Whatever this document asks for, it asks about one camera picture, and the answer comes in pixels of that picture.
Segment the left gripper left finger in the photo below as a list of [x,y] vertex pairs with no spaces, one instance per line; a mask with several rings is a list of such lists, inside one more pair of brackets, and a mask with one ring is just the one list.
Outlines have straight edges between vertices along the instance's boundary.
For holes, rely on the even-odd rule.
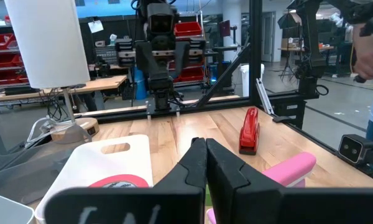
[[63,190],[46,204],[46,224],[203,224],[207,145],[194,138],[153,187]]

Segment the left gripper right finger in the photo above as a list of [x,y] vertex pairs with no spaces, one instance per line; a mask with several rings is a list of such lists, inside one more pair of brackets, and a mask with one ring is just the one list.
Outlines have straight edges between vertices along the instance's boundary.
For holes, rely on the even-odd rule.
[[373,188],[284,187],[207,139],[217,224],[373,224]]

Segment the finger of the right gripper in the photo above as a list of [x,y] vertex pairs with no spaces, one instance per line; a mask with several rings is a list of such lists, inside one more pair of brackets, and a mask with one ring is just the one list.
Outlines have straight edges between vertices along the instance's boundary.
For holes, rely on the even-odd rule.
[[136,65],[137,68],[144,73],[157,71],[157,63],[153,56],[152,45],[150,42],[136,43]]
[[189,62],[190,43],[180,41],[175,43],[175,68],[183,69]]

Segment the pink and white stapler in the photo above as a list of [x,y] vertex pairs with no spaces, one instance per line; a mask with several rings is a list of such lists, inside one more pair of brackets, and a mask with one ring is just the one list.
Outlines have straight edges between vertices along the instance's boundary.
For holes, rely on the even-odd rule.
[[304,187],[316,157],[303,152],[263,172],[235,154],[210,152],[208,186],[213,207],[210,224],[276,224],[283,187]]

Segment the red stapler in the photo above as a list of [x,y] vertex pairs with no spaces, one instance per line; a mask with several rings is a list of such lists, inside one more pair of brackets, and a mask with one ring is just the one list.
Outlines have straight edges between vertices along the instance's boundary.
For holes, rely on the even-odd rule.
[[258,109],[247,110],[244,123],[239,135],[239,153],[256,155],[259,145],[260,124],[258,121]]

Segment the wooden workbench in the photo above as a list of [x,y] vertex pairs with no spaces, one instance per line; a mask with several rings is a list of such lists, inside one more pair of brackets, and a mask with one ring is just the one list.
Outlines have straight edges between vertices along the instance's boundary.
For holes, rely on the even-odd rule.
[[[69,93],[88,93],[98,90],[111,90],[118,88],[121,83],[126,80],[125,75],[120,75],[111,78],[100,78],[97,80],[86,82],[86,86],[83,88],[71,88]],[[24,100],[29,98],[39,98],[40,96],[45,96],[50,93],[51,89],[42,89],[39,93],[28,93],[20,95],[5,95],[0,94],[0,102],[3,101],[14,101],[14,100]]]

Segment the white floor container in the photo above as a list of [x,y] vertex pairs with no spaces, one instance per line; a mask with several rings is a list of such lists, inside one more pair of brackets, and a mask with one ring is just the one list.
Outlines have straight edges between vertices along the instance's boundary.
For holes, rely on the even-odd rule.
[[[265,65],[262,63],[261,64],[261,69],[260,69],[260,84],[259,84],[259,91],[263,92],[265,90],[264,84],[262,83],[262,76],[264,74],[265,70]],[[243,97],[248,97],[249,96],[249,65],[241,65],[240,67],[241,71],[241,76],[242,76],[242,96]]]

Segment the white plastic bin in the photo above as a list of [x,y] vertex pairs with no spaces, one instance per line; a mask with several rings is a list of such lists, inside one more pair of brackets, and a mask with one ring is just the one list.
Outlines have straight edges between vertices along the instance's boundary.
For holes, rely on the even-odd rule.
[[148,136],[138,134],[78,146],[35,209],[36,220],[46,224],[44,208],[56,193],[89,187],[98,180],[120,174],[137,175],[145,179],[149,187],[153,186]]

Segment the light grey plastic bin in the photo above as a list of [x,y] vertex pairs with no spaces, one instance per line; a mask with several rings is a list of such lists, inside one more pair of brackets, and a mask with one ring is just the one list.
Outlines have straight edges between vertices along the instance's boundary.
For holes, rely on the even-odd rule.
[[0,224],[31,224],[33,218],[32,208],[0,196]]

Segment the person's hand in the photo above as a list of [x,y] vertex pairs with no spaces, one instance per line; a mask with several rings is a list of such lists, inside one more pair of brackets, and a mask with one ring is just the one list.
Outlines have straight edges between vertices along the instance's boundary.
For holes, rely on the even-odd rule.
[[354,71],[365,80],[373,79],[373,35],[360,36],[365,24],[356,24],[353,28],[352,40],[356,50]]

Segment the black table frame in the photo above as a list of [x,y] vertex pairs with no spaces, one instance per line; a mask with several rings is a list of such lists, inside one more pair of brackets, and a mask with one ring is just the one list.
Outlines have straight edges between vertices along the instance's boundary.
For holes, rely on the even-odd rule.
[[[259,75],[258,75],[258,63],[261,59],[258,36],[262,33],[262,29],[258,26],[261,21],[262,13],[259,12],[259,8],[262,5],[262,0],[251,0],[251,8],[249,11],[251,19],[251,26],[249,28],[249,41],[246,46],[242,48],[236,60],[230,64],[230,66],[218,77],[217,82],[197,101],[187,103],[186,101],[178,101],[176,97],[170,99],[170,109],[160,110],[155,109],[155,102],[146,106],[145,108],[138,109],[116,109],[116,110],[104,110],[81,113],[81,118],[96,118],[100,123],[112,122],[118,120],[127,119],[140,119],[144,114],[147,116],[159,117],[168,116],[170,114],[180,113],[197,113],[202,111],[214,110],[216,108],[232,108],[235,106],[242,105],[261,105],[268,114],[272,112],[272,103],[276,105],[286,105],[287,103],[301,103],[304,100],[310,100],[314,98],[307,98],[299,95],[298,90],[290,92],[281,92],[274,95],[266,96],[265,91],[259,91]],[[249,97],[245,99],[232,100],[216,100],[211,101],[210,99],[214,95],[215,91],[225,81],[225,78],[230,76],[236,67],[240,64],[240,61],[244,57],[249,57]]]

